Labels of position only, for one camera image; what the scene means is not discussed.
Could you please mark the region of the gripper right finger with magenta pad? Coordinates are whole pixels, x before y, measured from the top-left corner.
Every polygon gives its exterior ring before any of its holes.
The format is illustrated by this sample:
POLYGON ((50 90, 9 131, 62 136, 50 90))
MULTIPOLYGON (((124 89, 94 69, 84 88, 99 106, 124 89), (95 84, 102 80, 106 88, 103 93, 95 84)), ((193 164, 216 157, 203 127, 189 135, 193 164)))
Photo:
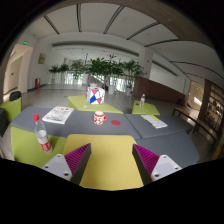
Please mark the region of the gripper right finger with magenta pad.
POLYGON ((181 167, 168 155, 157 155, 137 144, 133 145, 132 154, 143 185, 148 185, 181 170, 181 167))

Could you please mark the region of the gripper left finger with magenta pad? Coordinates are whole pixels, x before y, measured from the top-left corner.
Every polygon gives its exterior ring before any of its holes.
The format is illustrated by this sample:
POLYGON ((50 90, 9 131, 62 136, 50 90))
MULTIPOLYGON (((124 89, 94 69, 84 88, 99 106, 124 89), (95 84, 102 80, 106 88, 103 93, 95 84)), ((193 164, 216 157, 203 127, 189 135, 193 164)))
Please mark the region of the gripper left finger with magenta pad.
POLYGON ((42 169, 79 185, 91 155, 91 144, 83 145, 66 155, 56 154, 42 169))

